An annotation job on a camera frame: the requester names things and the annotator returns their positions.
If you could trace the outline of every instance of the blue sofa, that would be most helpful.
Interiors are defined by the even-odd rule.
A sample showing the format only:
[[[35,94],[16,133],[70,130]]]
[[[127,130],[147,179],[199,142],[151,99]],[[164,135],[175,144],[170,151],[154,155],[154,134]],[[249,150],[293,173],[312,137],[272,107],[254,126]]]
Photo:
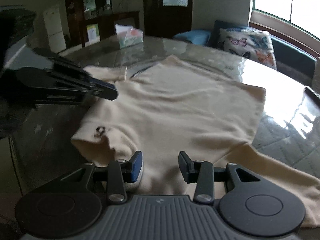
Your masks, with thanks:
[[[216,48],[221,28],[254,29],[217,20],[214,24],[213,31],[192,30],[185,33],[179,33],[175,35],[173,39]],[[311,85],[316,59],[292,44],[277,38],[276,36],[270,36],[276,56],[278,71],[304,85]]]

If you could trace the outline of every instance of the beige shirt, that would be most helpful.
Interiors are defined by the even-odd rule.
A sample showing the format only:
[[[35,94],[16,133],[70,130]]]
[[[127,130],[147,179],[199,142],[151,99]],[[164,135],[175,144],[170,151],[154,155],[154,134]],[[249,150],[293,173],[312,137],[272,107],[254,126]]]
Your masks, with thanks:
[[[112,70],[91,67],[95,78],[115,80]],[[189,194],[178,168],[178,153],[217,167],[239,163],[297,195],[305,204],[306,227],[320,225],[320,180],[252,148],[264,106],[265,89],[235,82],[175,56],[124,81],[119,97],[99,99],[73,136],[80,153],[97,166],[143,152],[143,174],[137,194]],[[106,133],[95,136],[103,126]],[[216,188],[216,196],[224,194]]]

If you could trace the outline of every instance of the window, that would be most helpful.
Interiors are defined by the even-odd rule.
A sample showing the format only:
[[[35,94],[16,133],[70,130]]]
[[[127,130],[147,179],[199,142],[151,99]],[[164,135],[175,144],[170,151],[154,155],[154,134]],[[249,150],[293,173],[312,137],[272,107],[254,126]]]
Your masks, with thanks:
[[[254,0],[253,6],[320,40],[320,0]]]

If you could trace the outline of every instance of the table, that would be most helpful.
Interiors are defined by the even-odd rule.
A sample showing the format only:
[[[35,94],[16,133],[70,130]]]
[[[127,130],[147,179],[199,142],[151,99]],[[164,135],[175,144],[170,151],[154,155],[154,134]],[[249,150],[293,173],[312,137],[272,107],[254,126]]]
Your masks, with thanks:
[[[304,94],[302,84],[282,73],[224,51],[154,37],[145,37],[143,44],[121,50],[117,40],[111,38],[67,58],[82,66],[127,65],[130,78],[171,54],[239,82],[266,88],[263,117],[253,145],[266,155],[320,178],[320,109]],[[26,191],[85,162],[70,138],[88,107],[40,106],[14,133]]]

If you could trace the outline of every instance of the window frame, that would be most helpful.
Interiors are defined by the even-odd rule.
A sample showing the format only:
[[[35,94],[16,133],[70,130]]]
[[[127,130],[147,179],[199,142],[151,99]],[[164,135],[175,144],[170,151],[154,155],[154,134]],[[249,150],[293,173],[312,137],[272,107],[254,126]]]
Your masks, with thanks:
[[[303,31],[303,32],[309,34],[310,36],[312,36],[313,38],[315,38],[316,40],[320,41],[320,37],[317,37],[317,36],[313,35],[312,33],[308,32],[307,30],[305,30],[305,29],[301,28],[300,26],[295,25],[294,23],[291,22],[293,0],[291,0],[290,20],[285,20],[285,19],[283,19],[283,18],[281,18],[281,17],[279,17],[279,16],[276,16],[276,15],[274,15],[274,14],[271,14],[271,13],[268,13],[268,12],[266,12],[266,11],[262,11],[262,10],[256,9],[256,8],[255,8],[256,0],[252,0],[252,3],[253,3],[252,10],[254,10],[254,11],[256,11],[256,12],[264,13],[264,14],[269,15],[269,16],[271,16],[271,17],[275,17],[275,18],[277,18],[277,19],[279,19],[279,20],[282,20],[282,21],[284,21],[285,23],[296,27],[296,28],[299,29],[300,31]]]

